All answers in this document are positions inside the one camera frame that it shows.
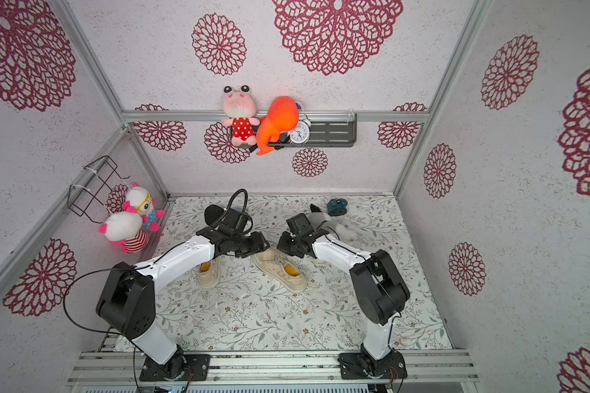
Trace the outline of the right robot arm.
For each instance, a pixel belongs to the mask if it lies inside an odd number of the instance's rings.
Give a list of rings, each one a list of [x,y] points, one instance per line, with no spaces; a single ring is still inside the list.
[[[410,299],[410,290],[388,252],[366,252],[341,242],[330,229],[316,229],[304,214],[287,220],[278,249],[303,258],[324,260],[349,273],[357,303],[367,318],[360,362],[375,375],[392,358],[393,322]]]

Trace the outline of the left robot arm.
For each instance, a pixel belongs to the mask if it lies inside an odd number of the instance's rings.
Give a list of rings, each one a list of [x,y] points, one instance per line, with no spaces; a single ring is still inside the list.
[[[147,356],[143,380],[177,380],[188,369],[184,350],[156,321],[156,295],[193,268],[222,255],[236,258],[264,252],[269,242],[260,232],[244,232],[248,216],[229,209],[226,221],[207,226],[185,242],[150,260],[111,269],[96,314]]]

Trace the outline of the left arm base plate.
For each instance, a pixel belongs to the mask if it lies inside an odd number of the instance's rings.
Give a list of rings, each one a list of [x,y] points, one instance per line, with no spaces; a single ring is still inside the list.
[[[210,367],[211,355],[175,355],[166,365],[147,357],[139,375],[140,382],[203,382]]]

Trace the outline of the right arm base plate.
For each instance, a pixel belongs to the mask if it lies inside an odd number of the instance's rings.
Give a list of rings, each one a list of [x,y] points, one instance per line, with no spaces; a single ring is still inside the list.
[[[404,379],[406,363],[402,354],[391,351],[382,360],[375,360],[367,353],[345,352],[339,355],[339,369],[343,380]]]

